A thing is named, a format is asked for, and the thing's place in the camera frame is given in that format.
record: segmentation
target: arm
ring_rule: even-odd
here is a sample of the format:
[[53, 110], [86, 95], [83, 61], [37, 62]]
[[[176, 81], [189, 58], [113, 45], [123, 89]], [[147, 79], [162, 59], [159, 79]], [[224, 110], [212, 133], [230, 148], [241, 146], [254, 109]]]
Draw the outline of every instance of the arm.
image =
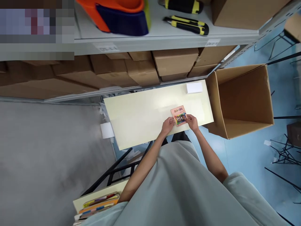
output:
[[194, 117], [193, 115], [187, 115], [185, 121], [188, 123], [190, 129], [195, 133], [198, 139], [208, 170], [221, 183], [223, 183], [224, 180], [228, 177], [227, 170], [225, 169], [224, 165], [222, 164], [216, 153], [212, 150], [205, 137], [201, 133], [200, 129], [198, 128], [198, 121], [196, 117]]
[[175, 122], [173, 120], [173, 117], [169, 117], [163, 122], [160, 134], [158, 135], [150, 150], [141, 160], [140, 164], [137, 166], [133, 175], [130, 177], [128, 183], [126, 184], [123, 192], [120, 195], [118, 202], [130, 201], [130, 199], [133, 197], [133, 195], [135, 194], [135, 192], [142, 184], [149, 171], [152, 169], [155, 162], [157, 161], [157, 156], [159, 154], [163, 140], [165, 139], [167, 134], [172, 130], [174, 124]]

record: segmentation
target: sleeve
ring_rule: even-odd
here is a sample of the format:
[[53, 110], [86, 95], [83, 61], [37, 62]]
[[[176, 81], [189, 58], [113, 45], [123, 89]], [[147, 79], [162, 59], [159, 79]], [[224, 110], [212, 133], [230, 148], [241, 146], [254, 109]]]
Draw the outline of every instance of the sleeve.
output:
[[89, 217], [82, 226], [113, 226], [127, 204], [128, 202], [117, 203], [115, 206]]
[[239, 172], [232, 173], [223, 182], [226, 189], [260, 226], [286, 226], [286, 222], [262, 197], [255, 186]]

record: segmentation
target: yellow and black box cutter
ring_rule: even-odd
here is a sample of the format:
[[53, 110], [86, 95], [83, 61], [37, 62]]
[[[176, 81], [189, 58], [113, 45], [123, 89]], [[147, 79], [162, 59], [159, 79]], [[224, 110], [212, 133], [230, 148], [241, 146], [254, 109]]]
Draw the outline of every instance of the yellow and black box cutter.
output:
[[204, 4], [196, 0], [158, 0], [158, 3], [166, 9], [172, 9], [183, 13], [199, 14]]
[[208, 35], [209, 27], [206, 23], [194, 19], [179, 16], [165, 17], [163, 21], [170, 23], [173, 27], [191, 31], [198, 35]]

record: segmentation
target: pink booklet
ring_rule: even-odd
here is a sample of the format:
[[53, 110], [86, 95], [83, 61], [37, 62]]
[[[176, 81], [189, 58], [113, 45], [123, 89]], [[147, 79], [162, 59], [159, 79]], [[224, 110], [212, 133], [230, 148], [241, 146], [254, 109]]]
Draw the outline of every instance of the pink booklet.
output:
[[186, 112], [184, 106], [176, 107], [170, 110], [172, 112], [173, 119], [175, 120], [176, 126], [183, 125], [187, 123], [186, 119]]

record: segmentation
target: hand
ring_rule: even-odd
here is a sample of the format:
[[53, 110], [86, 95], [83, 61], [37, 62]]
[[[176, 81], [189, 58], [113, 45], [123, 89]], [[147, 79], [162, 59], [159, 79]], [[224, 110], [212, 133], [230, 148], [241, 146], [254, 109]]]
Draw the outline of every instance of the hand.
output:
[[175, 124], [175, 121], [173, 120], [173, 117], [168, 117], [168, 118], [163, 122], [161, 133], [162, 133], [164, 136], [167, 136], [167, 134], [169, 134], [169, 132], [172, 130], [174, 124]]
[[190, 129], [193, 132], [199, 130], [199, 128], [198, 128], [198, 120], [193, 115], [186, 115], [185, 121], [188, 123]]

